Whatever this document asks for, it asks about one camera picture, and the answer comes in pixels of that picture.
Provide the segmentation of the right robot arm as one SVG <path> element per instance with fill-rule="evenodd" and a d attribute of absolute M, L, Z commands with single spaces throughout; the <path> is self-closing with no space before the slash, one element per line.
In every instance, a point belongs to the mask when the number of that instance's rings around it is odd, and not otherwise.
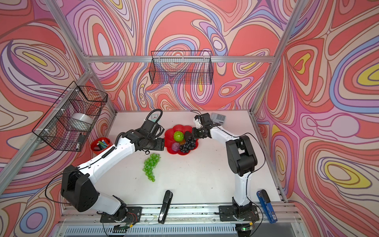
<path fill-rule="evenodd" d="M 221 221 L 248 221 L 259 220 L 256 205 L 250 200 L 247 185 L 249 175 L 255 171 L 258 159 L 251 140 L 246 135 L 237 136 L 222 128 L 211 120 L 210 114 L 198 114 L 193 119 L 195 127 L 192 128 L 192 137 L 195 139 L 211 138 L 226 148 L 230 170 L 235 174 L 235 192 L 231 205 L 220 205 L 219 215 Z"/>

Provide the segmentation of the green grape bunch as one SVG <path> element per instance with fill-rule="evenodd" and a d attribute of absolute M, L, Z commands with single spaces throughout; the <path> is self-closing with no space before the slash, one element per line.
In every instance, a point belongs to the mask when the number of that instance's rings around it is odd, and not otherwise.
<path fill-rule="evenodd" d="M 155 175 L 154 175 L 154 169 L 156 168 L 156 166 L 158 165 L 159 161 L 160 161 L 160 158 L 161 156 L 159 154 L 156 154 L 156 153 L 152 153 L 145 161 L 144 161 L 144 167 L 143 167 L 143 172 L 145 173 L 145 175 L 147 176 L 147 178 L 152 181 L 152 182 L 155 182 L 156 181 L 156 178 L 155 178 Z"/>

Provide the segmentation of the bright green bumpy fruit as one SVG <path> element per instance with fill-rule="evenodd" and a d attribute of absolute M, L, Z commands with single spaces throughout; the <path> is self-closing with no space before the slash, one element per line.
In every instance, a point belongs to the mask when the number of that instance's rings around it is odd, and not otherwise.
<path fill-rule="evenodd" d="M 181 131 L 174 132 L 173 138 L 174 138 L 174 141 L 178 143 L 181 143 L 185 140 L 184 134 Z"/>

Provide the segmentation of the dark purple grape bunch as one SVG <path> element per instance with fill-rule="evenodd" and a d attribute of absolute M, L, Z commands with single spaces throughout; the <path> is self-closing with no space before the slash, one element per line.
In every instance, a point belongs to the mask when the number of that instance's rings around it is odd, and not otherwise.
<path fill-rule="evenodd" d="M 197 140 L 192 137 L 187 137 L 179 144 L 179 151 L 183 154 L 187 154 L 197 147 Z"/>

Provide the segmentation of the dark avocado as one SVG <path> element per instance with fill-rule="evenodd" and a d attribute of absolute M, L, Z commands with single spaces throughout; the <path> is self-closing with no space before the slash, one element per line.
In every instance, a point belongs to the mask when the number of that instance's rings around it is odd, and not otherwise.
<path fill-rule="evenodd" d="M 192 140 L 193 139 L 192 133 L 190 131 L 186 131 L 184 133 L 184 139 L 185 139 L 186 142 Z"/>

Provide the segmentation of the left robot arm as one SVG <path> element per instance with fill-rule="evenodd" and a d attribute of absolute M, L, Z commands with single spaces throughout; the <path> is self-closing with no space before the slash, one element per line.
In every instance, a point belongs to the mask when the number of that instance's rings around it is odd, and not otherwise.
<path fill-rule="evenodd" d="M 96 190 L 98 180 L 121 160 L 135 152 L 163 151 L 164 128 L 158 124 L 163 115 L 161 109 L 151 111 L 143 125 L 121 132 L 114 144 L 99 155 L 78 166 L 70 165 L 62 173 L 61 196 L 78 212 L 93 209 L 102 213 L 107 221 L 126 222 L 130 214 L 126 203 L 117 196 Z"/>

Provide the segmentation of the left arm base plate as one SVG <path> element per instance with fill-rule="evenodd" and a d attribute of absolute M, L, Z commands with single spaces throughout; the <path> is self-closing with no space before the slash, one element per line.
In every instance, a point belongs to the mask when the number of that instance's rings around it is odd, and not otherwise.
<path fill-rule="evenodd" d="M 102 213 L 101 223 L 127 223 L 135 224 L 140 222 L 142 214 L 141 206 L 127 206 L 121 207 L 115 214 Z"/>

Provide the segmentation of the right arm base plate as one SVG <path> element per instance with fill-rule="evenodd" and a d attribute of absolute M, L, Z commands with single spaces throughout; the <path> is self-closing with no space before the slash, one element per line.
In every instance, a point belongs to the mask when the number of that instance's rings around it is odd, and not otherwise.
<path fill-rule="evenodd" d="M 215 212 L 215 214 L 219 216 L 222 222 L 248 221 L 255 223 L 260 220 L 257 207 L 255 205 L 246 205 L 242 207 L 237 207 L 234 205 L 220 205 L 218 209 L 218 212 Z"/>

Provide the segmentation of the purple round fruit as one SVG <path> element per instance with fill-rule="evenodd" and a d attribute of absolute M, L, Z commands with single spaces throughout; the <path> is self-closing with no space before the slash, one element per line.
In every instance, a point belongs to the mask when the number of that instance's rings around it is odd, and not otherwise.
<path fill-rule="evenodd" d="M 178 151 L 180 151 L 180 147 L 181 147 L 180 143 L 175 142 L 175 143 L 172 144 L 171 149 L 174 152 L 178 152 Z"/>

